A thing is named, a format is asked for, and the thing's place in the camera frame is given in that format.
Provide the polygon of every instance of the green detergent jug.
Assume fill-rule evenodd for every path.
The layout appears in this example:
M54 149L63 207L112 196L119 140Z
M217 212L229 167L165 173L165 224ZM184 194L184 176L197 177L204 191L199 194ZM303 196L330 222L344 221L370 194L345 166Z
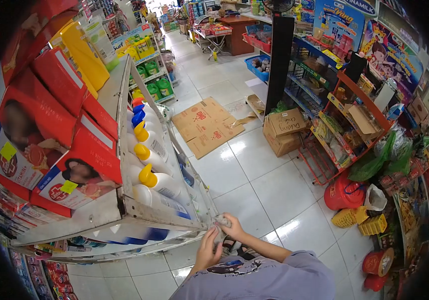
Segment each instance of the green detergent jug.
M159 87L159 91L163 97L173 94L173 89L171 88L171 84L168 79L161 78L156 82L156 85Z
M146 73L146 69L143 66L138 66L138 68L136 68L138 70L139 75L141 76L141 79L145 79L146 77L148 77L148 73Z
M148 92L150 92L151 97L153 97L154 101L158 101L159 99L163 98L156 84L150 83L146 87L148 88Z
M158 63L156 61L147 62L145 66L146 66L146 72L148 73L148 76L155 75L156 73L159 72Z

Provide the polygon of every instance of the yellow sticker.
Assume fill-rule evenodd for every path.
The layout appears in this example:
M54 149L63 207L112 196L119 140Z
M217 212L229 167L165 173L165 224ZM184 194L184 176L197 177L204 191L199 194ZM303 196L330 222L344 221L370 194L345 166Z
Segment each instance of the yellow sticker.
M16 148L13 147L9 141L7 141L1 149L0 154L4 159L9 161L16 154Z
M65 181L65 183L63 184L63 186L61 187L60 190L62 192L71 194L74 191L74 189L76 189L77 186L78 186L78 183L74 183L74 182L67 180L67 181Z

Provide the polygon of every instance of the person's right hand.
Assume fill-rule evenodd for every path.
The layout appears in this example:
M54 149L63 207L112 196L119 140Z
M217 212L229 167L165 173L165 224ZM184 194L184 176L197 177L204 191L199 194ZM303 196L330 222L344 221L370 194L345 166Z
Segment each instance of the person's right hand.
M240 224L240 221L238 220L237 217L231 215L230 213L223 213L223 216L231 221L231 228L227 227L227 226L223 226L221 224L217 224L219 225L219 227L230 237L232 237L233 239L235 239L236 241L242 242L244 236L247 234L243 228L242 225Z

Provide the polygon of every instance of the person's left hand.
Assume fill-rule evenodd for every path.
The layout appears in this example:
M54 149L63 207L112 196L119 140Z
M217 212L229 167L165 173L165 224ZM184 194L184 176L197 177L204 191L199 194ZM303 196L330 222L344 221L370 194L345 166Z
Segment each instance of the person's left hand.
M222 243L218 243L216 252L213 254L213 246L215 238L219 234L216 227L210 228L201 239L198 252L196 253L196 262L194 263L191 273L204 270L208 267L214 266L219 262L222 252Z

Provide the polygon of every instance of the white tile floor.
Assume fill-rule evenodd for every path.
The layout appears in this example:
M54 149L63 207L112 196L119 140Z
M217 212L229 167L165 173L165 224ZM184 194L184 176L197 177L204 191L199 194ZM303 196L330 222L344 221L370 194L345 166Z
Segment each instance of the white tile floor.
M208 61L178 32L166 43L176 55L180 84L179 99L168 103L175 114L205 97L213 97L233 116L246 117L250 108L244 97L252 94L244 81L254 78L244 57L218 57ZM323 200L324 187L314 179L296 151L277 158L263 137L261 122L252 121L246 130L197 160L180 134L183 150L210 186L218 211L237 216L248 233L290 250L312 250L336 280L336 300L379 299L379 293L363 288L364 256L373 242L356 226L342 229L330 219L335 214ZM186 278L194 264L198 243L165 253L95 265L69 265L68 272L80 300L167 300Z

